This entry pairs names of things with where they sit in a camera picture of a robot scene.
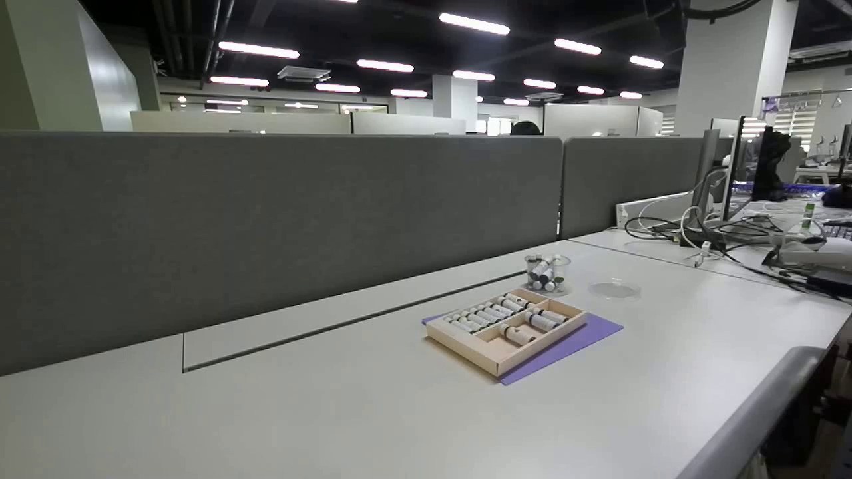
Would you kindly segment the computer monitor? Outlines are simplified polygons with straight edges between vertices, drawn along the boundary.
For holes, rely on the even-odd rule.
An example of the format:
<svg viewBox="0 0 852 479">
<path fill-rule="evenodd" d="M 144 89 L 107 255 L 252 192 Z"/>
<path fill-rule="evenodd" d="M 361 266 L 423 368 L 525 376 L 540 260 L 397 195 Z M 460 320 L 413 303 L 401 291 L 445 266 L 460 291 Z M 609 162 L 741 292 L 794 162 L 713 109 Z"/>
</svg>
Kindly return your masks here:
<svg viewBox="0 0 852 479">
<path fill-rule="evenodd" d="M 725 196 L 721 196 L 721 220 L 732 218 L 736 175 L 737 175 L 737 164 L 741 164 L 745 119 L 749 119 L 749 114 L 737 117 L 736 135 L 732 135 L 728 184 L 725 184 Z"/>
</svg>

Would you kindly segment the grey desk partition panel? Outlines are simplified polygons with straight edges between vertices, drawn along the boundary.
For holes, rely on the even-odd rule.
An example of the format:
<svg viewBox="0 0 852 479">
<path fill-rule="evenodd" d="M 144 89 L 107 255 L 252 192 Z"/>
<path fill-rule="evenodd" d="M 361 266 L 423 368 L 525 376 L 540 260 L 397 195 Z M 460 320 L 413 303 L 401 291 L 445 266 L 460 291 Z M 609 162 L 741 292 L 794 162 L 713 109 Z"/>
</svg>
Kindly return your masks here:
<svg viewBox="0 0 852 479">
<path fill-rule="evenodd" d="M 0 135 L 0 373 L 556 238 L 544 135 Z"/>
</svg>

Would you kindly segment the row of white vials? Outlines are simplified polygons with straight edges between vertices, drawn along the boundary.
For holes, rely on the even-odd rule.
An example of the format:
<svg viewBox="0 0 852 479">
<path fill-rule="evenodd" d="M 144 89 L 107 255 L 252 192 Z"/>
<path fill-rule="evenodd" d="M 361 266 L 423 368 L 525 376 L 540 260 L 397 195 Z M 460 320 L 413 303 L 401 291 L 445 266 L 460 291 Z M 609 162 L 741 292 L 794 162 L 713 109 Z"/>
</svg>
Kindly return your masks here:
<svg viewBox="0 0 852 479">
<path fill-rule="evenodd" d="M 475 333 L 480 333 L 480 331 L 484 331 L 489 325 L 499 325 L 504 320 L 517 316 L 525 308 L 528 308 L 525 297 L 520 297 L 515 292 L 505 292 L 505 295 L 493 297 L 493 301 L 488 301 L 483 305 L 475 305 L 468 311 L 453 315 L 451 325 L 464 331 L 464 333 L 468 333 L 468 335 L 475 335 Z"/>
</svg>

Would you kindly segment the wooden compartment tray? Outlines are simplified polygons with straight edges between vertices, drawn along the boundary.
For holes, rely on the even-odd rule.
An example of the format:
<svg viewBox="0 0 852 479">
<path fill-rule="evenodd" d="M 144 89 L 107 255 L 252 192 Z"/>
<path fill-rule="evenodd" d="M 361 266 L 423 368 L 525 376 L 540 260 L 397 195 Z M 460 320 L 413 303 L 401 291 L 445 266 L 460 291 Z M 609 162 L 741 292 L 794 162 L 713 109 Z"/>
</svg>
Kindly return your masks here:
<svg viewBox="0 0 852 479">
<path fill-rule="evenodd" d="M 584 308 L 530 292 L 509 291 L 477 305 L 423 321 L 425 335 L 460 360 L 504 379 L 588 321 Z"/>
</svg>

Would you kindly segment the purple mat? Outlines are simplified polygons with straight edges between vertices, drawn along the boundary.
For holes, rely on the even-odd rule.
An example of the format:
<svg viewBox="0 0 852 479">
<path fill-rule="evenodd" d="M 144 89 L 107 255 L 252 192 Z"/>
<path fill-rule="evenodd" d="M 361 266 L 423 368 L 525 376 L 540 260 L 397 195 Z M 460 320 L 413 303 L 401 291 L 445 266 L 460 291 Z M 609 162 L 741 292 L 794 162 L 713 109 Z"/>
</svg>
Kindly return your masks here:
<svg viewBox="0 0 852 479">
<path fill-rule="evenodd" d="M 439 316 L 425 321 L 425 335 L 435 343 L 445 347 L 504 385 L 546 371 L 616 333 L 621 333 L 621 325 L 597 315 L 580 315 L 546 333 L 520 325 L 517 335 L 525 335 L 525 343 L 509 340 L 501 325 L 468 335 Z"/>
</svg>

